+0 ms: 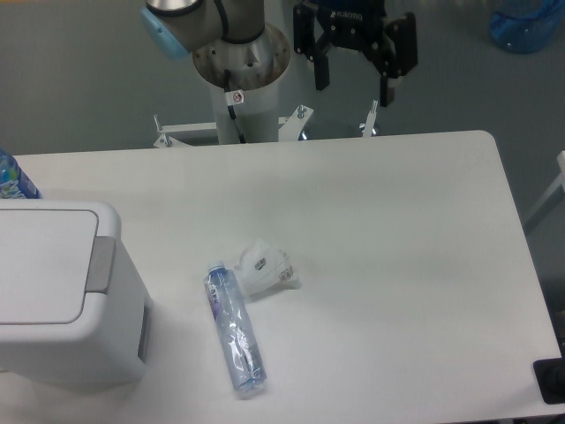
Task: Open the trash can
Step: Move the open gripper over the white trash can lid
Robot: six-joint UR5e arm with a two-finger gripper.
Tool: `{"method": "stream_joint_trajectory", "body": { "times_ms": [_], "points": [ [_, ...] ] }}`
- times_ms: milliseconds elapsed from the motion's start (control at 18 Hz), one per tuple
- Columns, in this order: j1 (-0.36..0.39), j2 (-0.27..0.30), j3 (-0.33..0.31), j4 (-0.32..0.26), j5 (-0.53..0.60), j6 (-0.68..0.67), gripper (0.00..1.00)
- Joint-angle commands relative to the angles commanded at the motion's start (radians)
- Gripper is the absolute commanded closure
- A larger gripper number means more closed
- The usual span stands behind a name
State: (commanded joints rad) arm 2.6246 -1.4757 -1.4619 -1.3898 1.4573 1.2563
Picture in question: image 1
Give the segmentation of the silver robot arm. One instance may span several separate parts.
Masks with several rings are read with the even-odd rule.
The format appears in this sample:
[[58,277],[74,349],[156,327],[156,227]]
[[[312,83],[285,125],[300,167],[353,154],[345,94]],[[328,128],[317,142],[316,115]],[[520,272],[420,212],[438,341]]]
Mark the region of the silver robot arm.
[[[154,43],[169,57],[182,57],[213,42],[244,46],[266,31],[262,1],[147,1],[141,18]],[[380,103],[394,100],[391,80],[418,64],[416,17],[391,19],[382,1],[299,1],[292,10],[293,49],[314,69],[322,91],[330,83],[331,48],[357,51],[380,75]]]

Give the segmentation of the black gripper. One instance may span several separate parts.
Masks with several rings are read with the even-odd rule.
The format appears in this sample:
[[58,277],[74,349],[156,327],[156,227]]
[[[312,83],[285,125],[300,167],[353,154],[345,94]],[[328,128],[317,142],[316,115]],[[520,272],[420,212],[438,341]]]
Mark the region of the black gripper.
[[304,1],[293,7],[294,50],[312,64],[315,88],[330,82],[329,44],[361,50],[380,75],[379,104],[395,99],[395,83],[418,64],[417,21],[412,12],[385,21],[384,1]]

